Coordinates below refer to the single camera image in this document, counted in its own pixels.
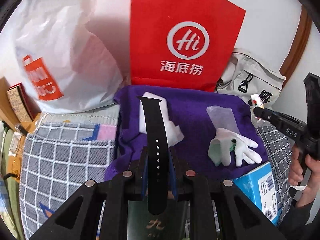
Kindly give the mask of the white glove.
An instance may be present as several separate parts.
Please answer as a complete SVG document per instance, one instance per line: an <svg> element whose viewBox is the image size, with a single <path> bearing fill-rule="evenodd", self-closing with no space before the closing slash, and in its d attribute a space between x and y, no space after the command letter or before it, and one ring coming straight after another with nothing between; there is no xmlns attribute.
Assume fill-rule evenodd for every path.
<svg viewBox="0 0 320 240"><path fill-rule="evenodd" d="M252 150L252 148L258 147L258 143L247 137L224 128L218 128L214 139L234 139L236 141L236 145L233 150L236 167L241 167L243 161L249 165L260 164L262 162L262 157Z"/></svg>

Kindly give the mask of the clear plastic zip bag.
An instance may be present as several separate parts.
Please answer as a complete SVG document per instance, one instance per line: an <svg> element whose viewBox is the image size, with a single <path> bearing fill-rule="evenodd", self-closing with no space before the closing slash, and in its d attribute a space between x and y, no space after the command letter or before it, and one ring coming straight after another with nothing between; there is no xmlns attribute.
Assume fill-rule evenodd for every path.
<svg viewBox="0 0 320 240"><path fill-rule="evenodd" d="M224 128L231 132L240 134L233 111L230 108L209 106L206 111L216 129Z"/></svg>

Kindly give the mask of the dark green tin box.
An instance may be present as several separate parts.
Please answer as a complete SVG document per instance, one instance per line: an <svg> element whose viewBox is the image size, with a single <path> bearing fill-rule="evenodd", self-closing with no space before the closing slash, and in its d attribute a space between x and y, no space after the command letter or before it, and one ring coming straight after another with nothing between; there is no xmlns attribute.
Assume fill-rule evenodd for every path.
<svg viewBox="0 0 320 240"><path fill-rule="evenodd" d="M169 200L160 215L148 212L147 201L129 201L127 214L127 239L183 239L188 202Z"/></svg>

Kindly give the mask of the purple towel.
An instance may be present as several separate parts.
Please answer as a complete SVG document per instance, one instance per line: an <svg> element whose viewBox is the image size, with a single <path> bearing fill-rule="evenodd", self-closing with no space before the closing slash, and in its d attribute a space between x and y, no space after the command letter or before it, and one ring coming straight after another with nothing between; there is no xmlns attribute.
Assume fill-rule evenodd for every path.
<svg viewBox="0 0 320 240"><path fill-rule="evenodd" d="M154 86L126 86L119 90L114 101L120 106L118 122L119 156L110 163L105 171L105 180L124 172L129 164L140 159L143 147L147 145L146 135L139 132L139 96L150 92L163 97L167 101L169 120L180 127L184 139L174 146L178 158L185 160L195 172L213 180L235 179L257 164L235 164L235 156L231 156L231 164L215 166L208 157L210 141L215 137L216 129L206 111L209 106L230 108L233 111L240 134L255 142L254 149L262 162L268 161L262 139L256 134L251 122L249 106L239 97L192 89L177 89Z"/></svg>

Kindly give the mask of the blue tissue box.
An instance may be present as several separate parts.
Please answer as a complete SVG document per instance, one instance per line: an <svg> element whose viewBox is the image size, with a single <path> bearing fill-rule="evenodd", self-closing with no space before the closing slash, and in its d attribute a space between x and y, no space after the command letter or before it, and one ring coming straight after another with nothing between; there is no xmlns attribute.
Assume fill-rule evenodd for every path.
<svg viewBox="0 0 320 240"><path fill-rule="evenodd" d="M233 180L235 185L276 225L280 216L270 162Z"/></svg>

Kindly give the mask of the grey checkered bed cover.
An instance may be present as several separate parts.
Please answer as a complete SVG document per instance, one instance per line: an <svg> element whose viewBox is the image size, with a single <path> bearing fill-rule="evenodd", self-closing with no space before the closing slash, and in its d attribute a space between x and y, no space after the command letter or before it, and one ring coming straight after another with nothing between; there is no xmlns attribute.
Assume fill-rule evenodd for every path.
<svg viewBox="0 0 320 240"><path fill-rule="evenodd" d="M63 115L43 114L38 127L25 141L20 208L26 238L85 181L106 181L106 169L119 156L118 113L68 115L67 124L62 123L63 119ZM285 176L291 146L287 137L273 126L266 123L253 126L267 152L276 186L279 219L282 219L290 204Z"/></svg>

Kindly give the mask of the beige Nike waist bag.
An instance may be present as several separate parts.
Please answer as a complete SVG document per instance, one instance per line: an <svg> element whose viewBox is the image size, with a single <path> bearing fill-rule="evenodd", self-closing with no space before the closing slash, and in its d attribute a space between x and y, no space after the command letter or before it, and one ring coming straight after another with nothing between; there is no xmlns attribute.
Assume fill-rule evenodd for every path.
<svg viewBox="0 0 320 240"><path fill-rule="evenodd" d="M230 94L252 105L251 96L258 94L263 105L271 108L282 90L286 77L271 70L267 63L250 51L234 49L225 71L216 85L216 92Z"/></svg>

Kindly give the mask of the red paper bag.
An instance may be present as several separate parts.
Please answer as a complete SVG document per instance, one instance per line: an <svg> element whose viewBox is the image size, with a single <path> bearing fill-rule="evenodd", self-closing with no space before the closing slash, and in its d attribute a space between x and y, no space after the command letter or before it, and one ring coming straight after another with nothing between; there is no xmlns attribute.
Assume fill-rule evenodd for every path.
<svg viewBox="0 0 320 240"><path fill-rule="evenodd" d="M131 83L212 92L244 17L228 0L131 0Z"/></svg>

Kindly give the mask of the white Miniso plastic bag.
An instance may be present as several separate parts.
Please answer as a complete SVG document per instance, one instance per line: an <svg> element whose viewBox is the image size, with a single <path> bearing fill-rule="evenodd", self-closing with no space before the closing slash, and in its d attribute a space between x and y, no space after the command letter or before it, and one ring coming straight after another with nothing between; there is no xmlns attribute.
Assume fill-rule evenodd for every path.
<svg viewBox="0 0 320 240"><path fill-rule="evenodd" d="M86 112L113 104L124 85L115 58L87 29L97 0L22 0L12 15L16 60L41 111Z"/></svg>

